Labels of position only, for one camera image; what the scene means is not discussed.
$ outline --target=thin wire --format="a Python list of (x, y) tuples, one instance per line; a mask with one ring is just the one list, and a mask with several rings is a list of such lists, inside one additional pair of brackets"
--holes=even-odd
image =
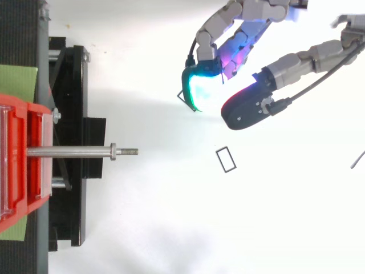
[(358, 164), (358, 162), (361, 160), (361, 158), (365, 155), (365, 151), (357, 158), (357, 160), (355, 161), (355, 163), (352, 164), (351, 169), (353, 169), (354, 167), (356, 167), (356, 165)]
[(323, 77), (319, 78), (317, 81), (315, 81), (313, 84), (311, 84), (309, 87), (305, 88), (301, 92), (295, 94), (293, 97), (290, 98), (290, 100), (293, 102), (297, 100), (298, 98), (302, 97), (307, 92), (314, 89), (319, 84), (323, 83), (325, 80), (327, 80), (330, 76), (332, 76), (336, 71), (338, 71), (341, 67), (343, 67), (348, 61), (350, 61), (353, 57), (358, 55), (362, 50), (365, 49), (365, 42), (360, 44), (356, 47), (355, 50), (353, 50), (348, 56), (344, 58), (341, 62), (338, 63), (334, 68), (332, 68), (329, 72), (327, 72)]

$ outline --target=red plastic part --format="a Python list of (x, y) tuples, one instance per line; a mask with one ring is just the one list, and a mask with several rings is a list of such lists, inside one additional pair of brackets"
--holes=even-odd
[(49, 195), (43, 199), (40, 197), (40, 159), (27, 160), (26, 150), (27, 146), (42, 144), (42, 116), (39, 114), (51, 114), (51, 111), (3, 94), (0, 94), (0, 105), (12, 107), (7, 124), (7, 198), (10, 211), (0, 217), (1, 233), (49, 199)]
[[(38, 104), (28, 104), (28, 147), (42, 146), (42, 116), (51, 111)], [(42, 159), (28, 158), (28, 213), (44, 204), (49, 196), (41, 198)]]

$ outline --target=white background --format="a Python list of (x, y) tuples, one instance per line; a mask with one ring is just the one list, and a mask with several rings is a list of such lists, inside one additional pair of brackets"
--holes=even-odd
[[(60, 243), (51, 274), (365, 273), (365, 160), (350, 169), (365, 150), (365, 54), (285, 112), (231, 131), (176, 97), (196, 31), (225, 3), (49, 0), (50, 35), (91, 53), (89, 116), (107, 118), (106, 144), (140, 150), (89, 180), (86, 242)], [(361, 12), (361, 0), (310, 0), (297, 23), (270, 27), (241, 77), (339, 39), (344, 25), (329, 24)]]

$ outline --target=black frame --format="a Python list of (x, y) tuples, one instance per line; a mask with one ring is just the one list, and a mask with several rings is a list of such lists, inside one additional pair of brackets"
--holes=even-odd
[[(232, 167), (230, 170), (226, 170), (226, 169), (224, 168), (224, 165), (223, 165), (223, 163), (222, 163), (222, 160), (221, 160), (221, 158), (219, 157), (219, 152), (221, 152), (221, 151), (223, 151), (223, 150), (227, 150), (227, 151), (228, 151), (229, 157), (230, 157), (230, 159), (232, 160), (232, 163), (233, 163), (233, 165), (234, 165), (234, 167)], [(231, 155), (231, 153), (230, 153), (230, 151), (229, 151), (228, 147), (223, 147), (223, 148), (221, 148), (220, 150), (217, 150), (217, 151), (216, 151), (216, 154), (217, 154), (217, 157), (218, 157), (218, 159), (219, 159), (219, 162), (221, 163), (221, 166), (222, 166), (222, 168), (223, 168), (223, 170), (224, 170), (224, 172), (225, 172), (225, 173), (228, 173), (228, 172), (230, 172), (230, 171), (232, 171), (232, 170), (235, 170), (235, 169), (237, 168), (236, 163), (234, 162), (234, 160), (233, 160), (233, 158), (232, 158), (232, 155)]]
[[(60, 50), (57, 61), (49, 63), (52, 95), (62, 114), (54, 126), (54, 145), (103, 146), (106, 119), (87, 117), (87, 51), (65, 44), (65, 38), (50, 38), (50, 49)], [(71, 240), (73, 247), (84, 243), (86, 179), (102, 177), (103, 159), (54, 159), (53, 164), (53, 177), (62, 177), (66, 185), (50, 197), (49, 250), (57, 251), (58, 240)]]

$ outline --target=gray metal pipe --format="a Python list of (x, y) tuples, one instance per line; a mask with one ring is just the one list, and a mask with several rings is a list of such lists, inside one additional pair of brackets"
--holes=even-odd
[(61, 52), (60, 50), (49, 50), (48, 51), (48, 59), (50, 61), (57, 61), (60, 52)]
[(52, 188), (66, 188), (66, 184), (61, 177), (52, 178)]
[(115, 160), (117, 155), (138, 155), (138, 149), (110, 147), (29, 147), (28, 157), (41, 158), (103, 158)]

